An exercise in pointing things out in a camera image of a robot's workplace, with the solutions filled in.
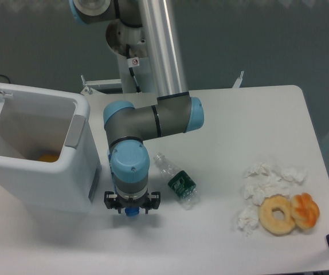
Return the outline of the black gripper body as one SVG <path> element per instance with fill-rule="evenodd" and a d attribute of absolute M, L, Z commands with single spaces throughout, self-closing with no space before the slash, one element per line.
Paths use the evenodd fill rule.
<path fill-rule="evenodd" d="M 144 203 L 146 195 L 147 195 L 147 193 L 138 198 L 132 197 L 132 198 L 128 198 L 128 199 L 124 199 L 123 197 L 120 197 L 118 195 L 118 197 L 120 198 L 121 204 L 122 204 L 122 210 L 125 210 L 126 207 L 139 207 L 140 209 L 144 209 L 143 203 Z"/>

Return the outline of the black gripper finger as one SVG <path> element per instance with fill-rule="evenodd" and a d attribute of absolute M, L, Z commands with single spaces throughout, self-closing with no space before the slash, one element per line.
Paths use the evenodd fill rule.
<path fill-rule="evenodd" d="M 157 210 L 161 203 L 161 193 L 159 191 L 154 191 L 152 193 L 147 193 L 143 208 L 145 209 L 145 213 L 148 214 L 150 210 Z"/>
<path fill-rule="evenodd" d="M 120 198 L 113 191 L 106 191 L 103 201 L 107 209 L 115 209 L 119 214 L 122 212 Z"/>

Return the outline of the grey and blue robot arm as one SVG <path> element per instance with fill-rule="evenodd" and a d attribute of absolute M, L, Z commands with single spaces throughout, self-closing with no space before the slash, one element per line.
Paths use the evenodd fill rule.
<path fill-rule="evenodd" d="M 148 191 L 150 157 L 146 140 L 202 127 L 200 99 L 189 94 L 171 1 L 70 1 L 84 24 L 108 21 L 107 44 L 117 56 L 120 79 L 87 82 L 95 89 L 121 87 L 122 95 L 103 112 L 114 190 L 104 194 L 108 209 L 137 215 L 160 205 Z"/>

